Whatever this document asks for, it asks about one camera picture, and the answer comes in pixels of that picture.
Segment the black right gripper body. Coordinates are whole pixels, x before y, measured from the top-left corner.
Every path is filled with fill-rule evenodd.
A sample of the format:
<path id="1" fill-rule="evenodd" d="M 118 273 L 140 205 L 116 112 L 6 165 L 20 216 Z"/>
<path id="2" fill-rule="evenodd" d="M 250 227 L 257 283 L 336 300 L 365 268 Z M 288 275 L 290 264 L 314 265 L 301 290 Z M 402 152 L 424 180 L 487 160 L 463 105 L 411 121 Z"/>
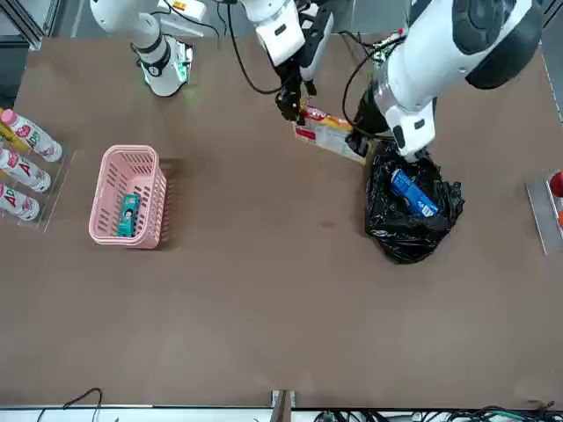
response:
<path id="1" fill-rule="evenodd" d="M 287 61 L 274 67 L 275 73 L 280 78 L 281 87 L 277 95 L 283 92 L 289 94 L 301 94 L 302 77 L 297 55 L 292 55 Z"/>

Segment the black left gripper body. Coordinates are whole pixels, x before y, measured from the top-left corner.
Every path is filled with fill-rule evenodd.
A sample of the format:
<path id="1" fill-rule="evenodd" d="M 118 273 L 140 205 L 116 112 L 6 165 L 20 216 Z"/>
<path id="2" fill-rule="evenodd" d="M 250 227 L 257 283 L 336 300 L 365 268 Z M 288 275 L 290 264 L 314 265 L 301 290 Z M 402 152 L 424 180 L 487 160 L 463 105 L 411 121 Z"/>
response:
<path id="1" fill-rule="evenodd" d="M 373 85 L 369 85 L 362 94 L 353 123 L 355 130 L 361 135 L 380 135 L 389 129 L 375 101 Z"/>

